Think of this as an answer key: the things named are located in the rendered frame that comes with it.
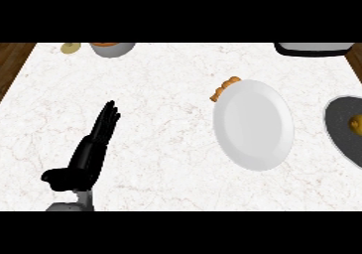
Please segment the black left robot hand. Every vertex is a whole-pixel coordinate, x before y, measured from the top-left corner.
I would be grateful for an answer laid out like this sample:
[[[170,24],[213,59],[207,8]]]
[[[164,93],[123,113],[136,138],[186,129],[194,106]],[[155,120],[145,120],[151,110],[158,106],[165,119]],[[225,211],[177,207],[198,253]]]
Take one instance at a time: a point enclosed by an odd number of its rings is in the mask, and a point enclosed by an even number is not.
[[[83,137],[65,168],[46,170],[41,181],[53,191],[89,191],[98,180],[106,145],[120,113],[109,101],[98,115],[90,133]]]

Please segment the white oval plate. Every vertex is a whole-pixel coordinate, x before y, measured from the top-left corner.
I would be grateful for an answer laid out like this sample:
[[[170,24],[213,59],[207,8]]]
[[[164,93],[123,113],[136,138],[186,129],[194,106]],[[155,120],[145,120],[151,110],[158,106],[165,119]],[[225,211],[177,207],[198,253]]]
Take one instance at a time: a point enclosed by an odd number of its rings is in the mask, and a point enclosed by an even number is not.
[[[284,162],[294,137],[291,114],[263,82],[245,79],[225,89],[214,103],[213,128],[222,150],[239,167],[261,172]]]

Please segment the yellow lemon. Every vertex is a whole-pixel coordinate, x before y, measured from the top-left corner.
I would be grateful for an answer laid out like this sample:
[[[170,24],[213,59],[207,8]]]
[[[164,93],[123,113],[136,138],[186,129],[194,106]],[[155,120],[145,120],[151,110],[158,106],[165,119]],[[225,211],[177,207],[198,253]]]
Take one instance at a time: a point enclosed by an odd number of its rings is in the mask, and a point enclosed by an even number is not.
[[[362,115],[354,115],[350,118],[349,128],[356,135],[362,136]]]

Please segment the grey pot with orange contents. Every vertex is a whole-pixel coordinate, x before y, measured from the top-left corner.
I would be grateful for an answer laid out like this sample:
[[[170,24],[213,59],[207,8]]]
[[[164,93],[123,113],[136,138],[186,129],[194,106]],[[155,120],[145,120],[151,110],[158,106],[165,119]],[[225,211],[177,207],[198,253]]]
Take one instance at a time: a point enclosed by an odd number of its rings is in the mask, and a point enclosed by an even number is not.
[[[118,58],[121,57],[132,49],[134,43],[90,43],[90,47],[95,53],[103,58]]]

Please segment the pale yellow round item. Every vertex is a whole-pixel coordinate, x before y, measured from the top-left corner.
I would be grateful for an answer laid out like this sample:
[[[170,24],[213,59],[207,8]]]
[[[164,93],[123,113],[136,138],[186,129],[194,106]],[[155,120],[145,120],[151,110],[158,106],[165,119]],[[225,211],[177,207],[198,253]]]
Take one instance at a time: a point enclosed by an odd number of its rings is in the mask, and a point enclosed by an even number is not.
[[[64,43],[61,46],[61,52],[64,54],[72,54],[81,47],[80,43]]]

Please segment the orange knobbly food item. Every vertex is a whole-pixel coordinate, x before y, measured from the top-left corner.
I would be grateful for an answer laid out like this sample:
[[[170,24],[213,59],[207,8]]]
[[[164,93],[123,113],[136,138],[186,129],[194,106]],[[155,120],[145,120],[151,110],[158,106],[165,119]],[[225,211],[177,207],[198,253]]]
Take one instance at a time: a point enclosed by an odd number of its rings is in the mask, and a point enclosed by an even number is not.
[[[241,81],[241,78],[238,76],[232,76],[227,80],[223,81],[222,85],[216,88],[214,94],[210,97],[210,100],[213,102],[217,102],[225,89],[238,81]]]

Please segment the white and black appliance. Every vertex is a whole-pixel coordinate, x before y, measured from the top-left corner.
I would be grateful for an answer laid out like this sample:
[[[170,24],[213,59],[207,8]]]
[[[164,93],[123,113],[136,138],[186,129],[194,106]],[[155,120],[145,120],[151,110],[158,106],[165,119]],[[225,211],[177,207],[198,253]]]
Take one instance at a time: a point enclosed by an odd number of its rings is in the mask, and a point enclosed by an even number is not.
[[[338,57],[344,56],[353,47],[351,43],[275,43],[279,54],[292,57]]]

